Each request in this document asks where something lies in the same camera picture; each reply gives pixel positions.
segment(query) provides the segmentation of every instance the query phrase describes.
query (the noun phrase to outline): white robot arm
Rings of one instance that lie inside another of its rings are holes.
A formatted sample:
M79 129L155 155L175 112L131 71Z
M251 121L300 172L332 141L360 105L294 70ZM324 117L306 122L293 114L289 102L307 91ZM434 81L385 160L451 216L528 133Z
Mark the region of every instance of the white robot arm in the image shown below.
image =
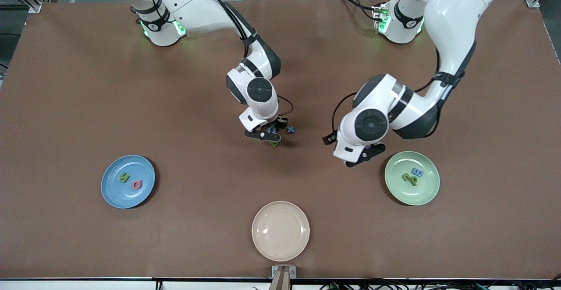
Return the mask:
M396 44L406 44L421 31L428 0L390 0L375 13L376 31Z
M269 142L281 140L276 131L287 122L278 118L277 93L270 82L279 74L281 60L232 5L221 0L126 1L139 16L146 36L158 46L174 44L186 30L235 31L246 50L238 66L228 72L226 86L239 103L248 106L240 115L245 135Z
M425 96L389 74L372 77L357 92L352 111L339 124L333 155L348 167L385 150L380 141L393 129L405 139L424 138L435 127L440 110L457 86L475 50L475 28L492 0L429 0L425 26L440 55L439 67Z

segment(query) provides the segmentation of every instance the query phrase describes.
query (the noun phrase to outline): beige plate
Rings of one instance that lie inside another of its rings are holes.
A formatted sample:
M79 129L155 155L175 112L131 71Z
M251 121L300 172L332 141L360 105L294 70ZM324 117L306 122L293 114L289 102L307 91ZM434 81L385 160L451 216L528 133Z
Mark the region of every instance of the beige plate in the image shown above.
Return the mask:
M310 239L310 223L295 204L271 202L257 212L251 236L263 256L275 262L286 262L306 248Z

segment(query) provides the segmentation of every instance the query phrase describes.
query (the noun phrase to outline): table surface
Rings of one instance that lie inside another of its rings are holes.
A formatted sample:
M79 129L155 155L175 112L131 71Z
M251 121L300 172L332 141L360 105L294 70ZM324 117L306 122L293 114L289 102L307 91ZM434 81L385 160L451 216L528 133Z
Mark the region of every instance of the table surface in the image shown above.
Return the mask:
M158 48L126 4L46 3L29 17L0 90L0 277L268 276L251 223L275 200L310 221L290 261L303 278L559 273L561 68L537 9L494 1L437 132L390 132L386 152L349 169L321 140L333 108L375 74L425 84L428 34L391 44L338 0L234 5L282 58L273 82L296 107L296 134L278 148L238 122L244 107L224 85L243 53L232 31ZM404 150L439 169L427 205L385 186L385 163ZM152 160L158 186L119 210L99 186L126 154Z

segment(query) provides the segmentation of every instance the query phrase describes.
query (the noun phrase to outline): wire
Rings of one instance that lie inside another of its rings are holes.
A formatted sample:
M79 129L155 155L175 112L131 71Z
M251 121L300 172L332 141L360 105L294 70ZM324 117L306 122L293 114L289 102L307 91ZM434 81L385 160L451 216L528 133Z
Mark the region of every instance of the wire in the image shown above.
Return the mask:
M489 288L491 288L492 286L494 286L497 282L499 282L499 280L495 280L492 284L486 286L485 288L489 289Z
M404 287L405 287L405 288L406 288L407 290L410 290L410 289L409 289L409 287L407 286L407 284L404 284L404 283L403 283L403 282L401 282L401 281L398 281L398 280L393 280L393 282L394 282L394 283L398 283L398 284L401 284L401 285L402 285L402 286L404 286Z
M365 7L364 5L362 5L362 4L360 3L360 0L356 0L356 1L353 1L353 0L344 0L344 1L349 1L349 2L351 2L352 4L354 4L355 6L359 7L359 8L362 10L362 12L364 13L364 15L366 15L368 18L372 19L373 21L377 21L377 22L381 22L381 21L382 21L381 18L376 18L376 17L372 17L372 16L368 15L368 13L366 12L366 10L368 9L368 10L371 10L371 11L372 11L372 7ZM373 7L376 7L376 6L378 6L378 5L382 4L382 3L385 3L385 2L377 3L377 4L372 5L372 6L373 6Z
M454 283L454 282L450 282L450 283L446 283L446 282L429 282L427 284L423 284L423 286L421 287L421 290L425 290L426 286L429 285L436 285L435 288L430 288L429 290L447 290L447 289L459 289L459 290L475 290L475 286L471 285L471 286L461 286L460 284Z
M357 3L358 0L357 0L357 1L354 1L354 0L344 0L344 1L349 1L349 2L351 2L352 4L354 4L354 5L358 6L358 7L361 7L361 8L363 8L363 9L369 9L369 10L372 9L372 7L366 7L366 6L362 5L362 4L360 4L360 2ZM386 2L376 3L376 4L372 5L372 6L373 6L373 7L377 7L377 6L379 6L379 5L383 4L383 3L386 3Z
M426 136L424 136L423 138L428 138L429 136L432 136L434 134L434 132L437 130L438 128L438 123L440 122L440 113L442 111L442 108L440 106L437 106L438 112L437 112L437 122L436 124L434 124L433 130L431 130Z
M240 25L241 24L240 21L238 21L238 19L235 17L235 15L230 11L230 9L224 4L224 2L222 0L216 0L216 1L218 1L218 3L220 5L222 5L222 8L224 9L224 11L226 11L226 14L228 15L228 17L230 17L230 19L232 19L232 22L234 23L234 25L236 26L236 29L240 33L241 40L246 40L247 36L245 34L244 29ZM248 46L244 45L244 58L247 57L248 52L249 52Z
M156 10L156 13L158 13L158 16L160 16L160 19L162 19L162 21L166 22L166 23L173 23L174 21L166 21L162 15L160 14L160 11L158 10L158 7L156 6L156 1L152 0L152 4L154 4L154 9Z
M360 4L360 0L356 0L357 3L359 4L360 9L362 10L362 12L364 13L364 15L366 15L366 17L372 19L373 21L377 21L377 22L381 22L382 19L381 18L377 18L377 17L373 17L368 15L368 13L366 12L366 10L362 7L362 4Z
M292 113L292 111L294 110L294 104L292 104L289 100L287 100L286 98L283 98L283 97L280 96L280 95L277 95L277 97L280 98L280 99L286 100L286 102L288 102L288 104L290 104L290 110L289 110L288 112L284 112L284 113L282 113L282 114L279 114L279 117L280 117L280 116L286 116L286 115L288 115L289 113Z
M335 132L335 113L337 113L337 109L339 109L339 106L341 106L341 104L343 104L343 102L348 99L349 97L356 95L357 92L351 93L347 96L345 96L341 102L339 102L339 104L337 104L337 106L335 107L335 109L333 110L333 115L331 115L331 130L333 130L333 132Z
M439 69L440 69L440 54L438 53L438 49L437 49L437 69L436 69L434 72L437 73ZM415 93L418 93L418 92L424 90L425 88L428 88L429 85L430 85L432 82L433 82L433 79L431 78L427 84L425 84L425 85L422 86L422 88L416 89L416 90L415 90Z

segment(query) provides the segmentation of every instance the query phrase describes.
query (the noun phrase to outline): plate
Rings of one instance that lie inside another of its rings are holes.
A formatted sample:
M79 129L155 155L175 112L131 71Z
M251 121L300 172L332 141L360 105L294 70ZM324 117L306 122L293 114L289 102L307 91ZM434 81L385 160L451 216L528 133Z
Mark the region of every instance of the plate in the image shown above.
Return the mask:
M423 172L422 176L412 173L413 168ZM416 186L404 180L404 174L416 177ZM385 168L385 182L391 194L407 205L421 206L428 204L437 196L440 188L440 176L437 167L423 154L417 152L400 152L395 154Z
M263 256L275 262L286 262L306 248L310 239L310 223L295 204L271 202L257 212L251 235L255 247Z
M156 182L154 167L142 156L123 156L102 177L102 196L111 206L127 209L141 204Z

